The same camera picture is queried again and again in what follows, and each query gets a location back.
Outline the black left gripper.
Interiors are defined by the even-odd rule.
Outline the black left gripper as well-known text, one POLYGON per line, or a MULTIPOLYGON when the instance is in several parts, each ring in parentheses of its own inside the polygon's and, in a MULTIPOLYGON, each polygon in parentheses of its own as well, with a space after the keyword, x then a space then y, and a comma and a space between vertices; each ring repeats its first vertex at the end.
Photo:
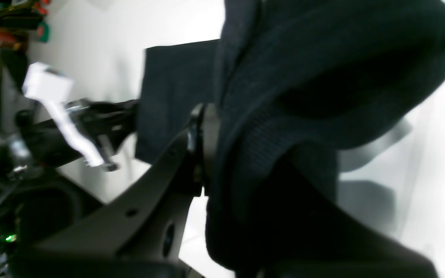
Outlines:
MULTIPOLYGON (((88 166, 118 168, 113 156, 134 132, 137 101, 111 103, 76 100, 65 108, 79 138, 90 142, 92 150, 98 152, 100 161, 94 164, 86 159, 88 166)), ((78 140, 66 137, 59 130, 56 120, 25 125, 20 128, 20 134, 32 157, 43 166, 58 168, 85 158, 70 146, 71 142, 78 140)))

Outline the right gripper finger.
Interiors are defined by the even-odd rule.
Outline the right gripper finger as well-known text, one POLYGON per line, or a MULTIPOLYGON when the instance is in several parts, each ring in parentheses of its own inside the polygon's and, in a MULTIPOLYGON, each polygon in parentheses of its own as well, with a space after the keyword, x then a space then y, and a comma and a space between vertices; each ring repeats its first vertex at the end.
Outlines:
POLYGON ((190 205, 209 192, 219 120, 198 104, 150 169, 110 204, 10 259, 12 278, 185 278, 190 205))

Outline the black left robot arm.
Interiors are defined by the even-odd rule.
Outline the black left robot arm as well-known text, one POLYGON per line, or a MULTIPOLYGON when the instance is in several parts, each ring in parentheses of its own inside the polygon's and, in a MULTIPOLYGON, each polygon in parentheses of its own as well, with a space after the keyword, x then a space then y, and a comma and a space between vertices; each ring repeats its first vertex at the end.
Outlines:
POLYGON ((50 120, 34 123, 23 116, 11 133, 0 132, 0 277, 19 239, 16 202, 23 194, 58 190, 69 202, 71 220, 83 216, 79 192, 57 181, 55 169, 83 158, 92 168, 118 169, 113 156, 134 128, 136 100, 68 102, 74 81, 49 65, 35 62, 26 67, 19 93, 39 103, 50 120))

